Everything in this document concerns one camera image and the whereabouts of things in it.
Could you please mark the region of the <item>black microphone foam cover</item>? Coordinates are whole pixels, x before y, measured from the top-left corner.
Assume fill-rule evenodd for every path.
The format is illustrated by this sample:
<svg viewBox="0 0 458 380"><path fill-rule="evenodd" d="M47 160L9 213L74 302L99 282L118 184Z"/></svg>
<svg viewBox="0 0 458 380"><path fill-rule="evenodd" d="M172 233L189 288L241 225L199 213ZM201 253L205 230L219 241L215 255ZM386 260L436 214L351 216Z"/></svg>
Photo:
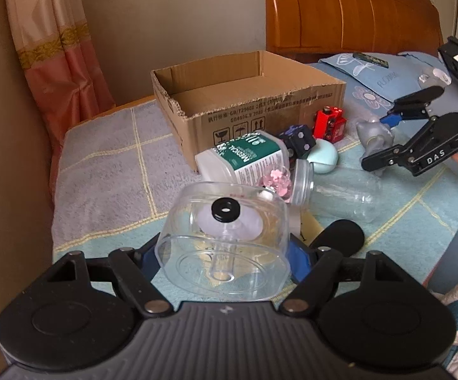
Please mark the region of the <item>black microphone foam cover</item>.
<svg viewBox="0 0 458 380"><path fill-rule="evenodd" d="M364 231L358 224L351 220L336 220L313 240L310 248L329 247L344 257L351 257L363 248L364 241Z"/></svg>

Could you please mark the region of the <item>grey elephant toy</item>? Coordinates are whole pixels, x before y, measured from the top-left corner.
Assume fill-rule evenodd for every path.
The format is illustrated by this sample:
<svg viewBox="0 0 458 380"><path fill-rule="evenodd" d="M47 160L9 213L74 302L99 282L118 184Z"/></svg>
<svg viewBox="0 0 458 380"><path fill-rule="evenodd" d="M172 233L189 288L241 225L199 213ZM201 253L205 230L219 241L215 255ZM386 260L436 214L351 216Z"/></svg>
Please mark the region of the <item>grey elephant toy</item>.
<svg viewBox="0 0 458 380"><path fill-rule="evenodd" d="M394 134L387 124L381 123L378 119L371 121L357 120L355 122L359 141L364 148L363 158L390 148L394 144Z"/></svg>

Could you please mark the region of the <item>clear plastic bottle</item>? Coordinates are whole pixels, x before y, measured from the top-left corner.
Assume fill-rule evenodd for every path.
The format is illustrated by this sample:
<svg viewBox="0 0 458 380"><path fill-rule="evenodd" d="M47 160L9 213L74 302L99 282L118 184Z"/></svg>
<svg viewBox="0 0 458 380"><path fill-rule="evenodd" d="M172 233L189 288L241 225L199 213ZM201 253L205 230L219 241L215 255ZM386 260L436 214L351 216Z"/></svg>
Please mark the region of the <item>clear plastic bottle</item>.
<svg viewBox="0 0 458 380"><path fill-rule="evenodd" d="M297 160L290 204L313 215L372 222L381 209L379 177L361 170Z"/></svg>

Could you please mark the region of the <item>red toy block car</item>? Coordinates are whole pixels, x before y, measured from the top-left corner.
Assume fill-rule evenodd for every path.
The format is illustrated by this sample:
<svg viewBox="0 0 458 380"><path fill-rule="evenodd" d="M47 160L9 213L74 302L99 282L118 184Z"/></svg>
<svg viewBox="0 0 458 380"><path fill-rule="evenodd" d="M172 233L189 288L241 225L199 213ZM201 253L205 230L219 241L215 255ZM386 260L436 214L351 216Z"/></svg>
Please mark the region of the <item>red toy block car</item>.
<svg viewBox="0 0 458 380"><path fill-rule="evenodd" d="M330 143L341 141L345 134L347 120L344 111L335 106L325 106L314 118L313 137Z"/></svg>

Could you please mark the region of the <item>clear square plastic container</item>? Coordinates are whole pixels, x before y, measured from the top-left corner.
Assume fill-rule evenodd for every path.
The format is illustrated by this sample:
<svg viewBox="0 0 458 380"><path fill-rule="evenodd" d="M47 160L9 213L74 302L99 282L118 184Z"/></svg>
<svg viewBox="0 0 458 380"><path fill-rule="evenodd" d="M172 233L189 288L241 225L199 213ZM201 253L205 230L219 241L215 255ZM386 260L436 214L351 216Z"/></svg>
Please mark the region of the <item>clear square plastic container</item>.
<svg viewBox="0 0 458 380"><path fill-rule="evenodd" d="M272 190L198 182L181 189L154 253L173 285L222 301L278 295L290 278L289 208Z"/></svg>

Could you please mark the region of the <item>pink snow globe keychain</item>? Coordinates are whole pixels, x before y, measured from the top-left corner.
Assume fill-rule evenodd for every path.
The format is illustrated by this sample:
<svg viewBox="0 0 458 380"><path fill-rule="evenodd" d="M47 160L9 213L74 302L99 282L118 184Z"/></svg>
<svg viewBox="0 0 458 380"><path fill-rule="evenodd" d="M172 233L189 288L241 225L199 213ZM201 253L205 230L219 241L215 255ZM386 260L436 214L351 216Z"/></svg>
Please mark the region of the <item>pink snow globe keychain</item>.
<svg viewBox="0 0 458 380"><path fill-rule="evenodd" d="M292 195L292 179L288 168L270 165L264 169L259 180L260 187L273 191L285 202L290 202Z"/></svg>

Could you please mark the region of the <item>mint green egg-shaped object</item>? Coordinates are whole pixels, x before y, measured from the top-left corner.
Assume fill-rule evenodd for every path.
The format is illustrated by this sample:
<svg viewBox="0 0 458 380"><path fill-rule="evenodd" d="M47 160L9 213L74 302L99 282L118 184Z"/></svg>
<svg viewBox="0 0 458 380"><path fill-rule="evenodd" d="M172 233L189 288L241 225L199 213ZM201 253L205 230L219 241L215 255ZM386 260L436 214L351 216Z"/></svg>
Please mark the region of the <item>mint green egg-shaped object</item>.
<svg viewBox="0 0 458 380"><path fill-rule="evenodd" d="M337 167L338 158L338 151L331 142L317 139L306 160L313 165L315 174L327 174Z"/></svg>

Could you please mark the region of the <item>dark blue toy block car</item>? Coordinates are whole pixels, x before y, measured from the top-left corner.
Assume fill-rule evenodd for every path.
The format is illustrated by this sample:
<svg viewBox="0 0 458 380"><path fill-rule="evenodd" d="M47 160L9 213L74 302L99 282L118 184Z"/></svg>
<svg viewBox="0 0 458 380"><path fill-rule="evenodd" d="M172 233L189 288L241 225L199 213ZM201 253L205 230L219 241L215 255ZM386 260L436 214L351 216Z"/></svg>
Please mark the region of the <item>dark blue toy block car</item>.
<svg viewBox="0 0 458 380"><path fill-rule="evenodd" d="M317 145L311 128L306 124L290 126L278 135L278 139L285 144L291 160L305 157Z"/></svg>

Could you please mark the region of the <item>white green-label medicine bottle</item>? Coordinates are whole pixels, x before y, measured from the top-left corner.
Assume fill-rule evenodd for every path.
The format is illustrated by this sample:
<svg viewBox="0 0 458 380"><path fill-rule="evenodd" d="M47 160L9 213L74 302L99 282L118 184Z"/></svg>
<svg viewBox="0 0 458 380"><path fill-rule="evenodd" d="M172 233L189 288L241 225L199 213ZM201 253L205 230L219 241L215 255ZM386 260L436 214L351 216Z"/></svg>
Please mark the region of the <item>white green-label medicine bottle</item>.
<svg viewBox="0 0 458 380"><path fill-rule="evenodd" d="M268 167L290 167L284 142L257 130L195 155L204 181L256 186Z"/></svg>

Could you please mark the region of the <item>yellow printed card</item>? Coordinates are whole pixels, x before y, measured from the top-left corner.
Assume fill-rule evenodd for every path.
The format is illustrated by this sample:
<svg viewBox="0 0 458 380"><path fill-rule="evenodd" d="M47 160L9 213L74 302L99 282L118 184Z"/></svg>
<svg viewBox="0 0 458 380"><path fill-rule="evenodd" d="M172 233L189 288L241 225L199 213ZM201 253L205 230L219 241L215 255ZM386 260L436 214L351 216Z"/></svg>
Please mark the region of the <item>yellow printed card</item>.
<svg viewBox="0 0 458 380"><path fill-rule="evenodd" d="M323 226L309 211L301 213L300 238L305 245L310 246L322 231Z"/></svg>

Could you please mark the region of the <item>light blue floral pillow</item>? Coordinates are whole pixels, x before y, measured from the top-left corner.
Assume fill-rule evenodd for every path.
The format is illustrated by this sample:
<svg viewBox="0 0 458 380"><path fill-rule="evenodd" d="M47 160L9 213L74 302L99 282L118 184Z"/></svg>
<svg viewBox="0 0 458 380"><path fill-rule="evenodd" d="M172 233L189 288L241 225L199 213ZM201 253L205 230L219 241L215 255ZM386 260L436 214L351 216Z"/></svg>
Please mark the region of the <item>light blue floral pillow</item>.
<svg viewBox="0 0 458 380"><path fill-rule="evenodd" d="M396 99L432 86L443 87L444 93L429 111L438 116L458 111L458 82L439 58L429 54L339 53L313 66L346 83L342 108L351 123L382 117Z"/></svg>

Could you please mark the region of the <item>wooden bed headboard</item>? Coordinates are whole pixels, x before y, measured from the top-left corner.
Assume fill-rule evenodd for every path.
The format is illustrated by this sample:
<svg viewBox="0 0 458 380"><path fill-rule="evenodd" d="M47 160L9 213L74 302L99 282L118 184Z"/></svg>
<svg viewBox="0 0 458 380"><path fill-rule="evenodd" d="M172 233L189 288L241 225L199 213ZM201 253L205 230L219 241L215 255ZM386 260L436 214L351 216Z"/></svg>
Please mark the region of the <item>wooden bed headboard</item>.
<svg viewBox="0 0 458 380"><path fill-rule="evenodd" d="M425 52L443 44L430 0L266 0L266 46L286 57Z"/></svg>

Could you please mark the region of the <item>brown cardboard box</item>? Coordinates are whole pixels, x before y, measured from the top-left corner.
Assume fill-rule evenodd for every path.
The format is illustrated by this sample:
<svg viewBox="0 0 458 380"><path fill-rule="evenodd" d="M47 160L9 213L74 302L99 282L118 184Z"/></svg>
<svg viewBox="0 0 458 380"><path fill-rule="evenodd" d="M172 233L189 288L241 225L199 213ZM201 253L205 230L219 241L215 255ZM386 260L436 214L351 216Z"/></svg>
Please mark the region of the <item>brown cardboard box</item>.
<svg viewBox="0 0 458 380"><path fill-rule="evenodd" d="M195 155L246 133L311 126L343 104L338 78L267 51L227 54L153 70L153 92L192 169Z"/></svg>

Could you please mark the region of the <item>peach pink curtain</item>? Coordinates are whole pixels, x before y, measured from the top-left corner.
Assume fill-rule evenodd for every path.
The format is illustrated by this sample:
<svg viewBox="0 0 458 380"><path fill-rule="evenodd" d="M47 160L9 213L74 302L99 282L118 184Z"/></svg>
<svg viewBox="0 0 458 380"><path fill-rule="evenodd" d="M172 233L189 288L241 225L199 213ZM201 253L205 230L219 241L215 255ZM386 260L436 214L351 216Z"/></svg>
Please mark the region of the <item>peach pink curtain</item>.
<svg viewBox="0 0 458 380"><path fill-rule="evenodd" d="M82 0L6 0L19 62L54 145L114 107Z"/></svg>

